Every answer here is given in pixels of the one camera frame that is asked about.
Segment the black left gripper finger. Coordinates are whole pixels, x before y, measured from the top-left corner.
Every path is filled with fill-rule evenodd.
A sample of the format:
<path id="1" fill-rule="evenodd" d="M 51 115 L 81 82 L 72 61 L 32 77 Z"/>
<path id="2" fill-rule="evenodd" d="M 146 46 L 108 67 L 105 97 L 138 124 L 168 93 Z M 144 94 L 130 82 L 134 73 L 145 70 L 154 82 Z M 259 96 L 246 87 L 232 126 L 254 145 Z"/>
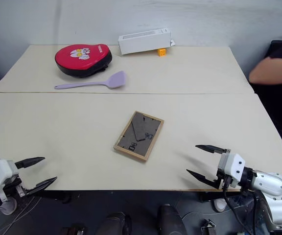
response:
<path id="1" fill-rule="evenodd" d="M 44 180 L 40 183 L 38 183 L 34 188 L 32 189 L 27 189 L 25 191 L 25 195 L 34 195 L 40 191 L 45 190 L 47 187 L 49 187 L 55 180 L 57 179 L 57 177 L 53 177 L 47 180 Z"/>
<path id="2" fill-rule="evenodd" d="M 32 165 L 39 163 L 40 161 L 44 160 L 45 157 L 35 157 L 35 158 L 28 158 L 15 163 L 17 169 L 27 168 Z"/>

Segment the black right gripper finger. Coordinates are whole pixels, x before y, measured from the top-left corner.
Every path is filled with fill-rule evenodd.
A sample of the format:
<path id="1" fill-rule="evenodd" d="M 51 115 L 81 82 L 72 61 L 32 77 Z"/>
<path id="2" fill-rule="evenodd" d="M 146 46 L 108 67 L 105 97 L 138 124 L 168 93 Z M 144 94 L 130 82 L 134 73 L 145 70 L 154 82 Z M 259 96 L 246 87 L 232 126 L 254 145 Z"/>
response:
<path id="1" fill-rule="evenodd" d="M 217 154 L 223 154 L 223 153 L 228 153 L 230 152 L 229 149 L 224 149 L 224 148 L 220 148 L 220 147 L 216 147 L 213 145 L 196 145 L 195 147 L 210 152 L 210 153 L 217 153 Z"/>
<path id="2" fill-rule="evenodd" d="M 219 187 L 220 187 L 220 177 L 218 177 L 216 180 L 211 181 L 211 180 L 208 180 L 204 175 L 201 175 L 197 172 L 191 171 L 189 169 L 187 169 L 187 172 L 189 174 L 191 174 L 195 179 L 197 179 L 198 181 L 200 181 L 200 182 L 202 182 L 202 183 L 204 183 L 208 186 L 211 186 L 215 189 L 219 189 Z"/>

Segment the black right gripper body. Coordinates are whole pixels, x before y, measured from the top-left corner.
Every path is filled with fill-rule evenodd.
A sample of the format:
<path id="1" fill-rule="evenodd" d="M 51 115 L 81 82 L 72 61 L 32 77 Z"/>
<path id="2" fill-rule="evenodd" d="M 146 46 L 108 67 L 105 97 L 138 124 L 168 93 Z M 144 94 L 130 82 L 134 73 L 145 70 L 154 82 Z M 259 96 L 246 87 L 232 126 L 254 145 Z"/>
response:
<path id="1" fill-rule="evenodd" d="M 232 182 L 232 177 L 226 174 L 223 170 L 218 169 L 216 173 L 215 188 L 219 189 L 222 186 L 223 190 L 227 190 Z"/>

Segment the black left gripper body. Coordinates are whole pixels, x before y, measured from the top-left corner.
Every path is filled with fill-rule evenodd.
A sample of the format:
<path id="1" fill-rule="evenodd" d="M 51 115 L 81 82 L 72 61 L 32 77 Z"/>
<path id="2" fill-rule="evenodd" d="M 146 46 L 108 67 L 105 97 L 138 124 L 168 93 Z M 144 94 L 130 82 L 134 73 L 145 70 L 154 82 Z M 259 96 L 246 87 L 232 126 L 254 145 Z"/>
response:
<path id="1" fill-rule="evenodd" d="M 20 197 L 27 196 L 27 189 L 19 176 L 13 182 L 6 184 L 3 191 L 7 197 L 18 195 Z"/>

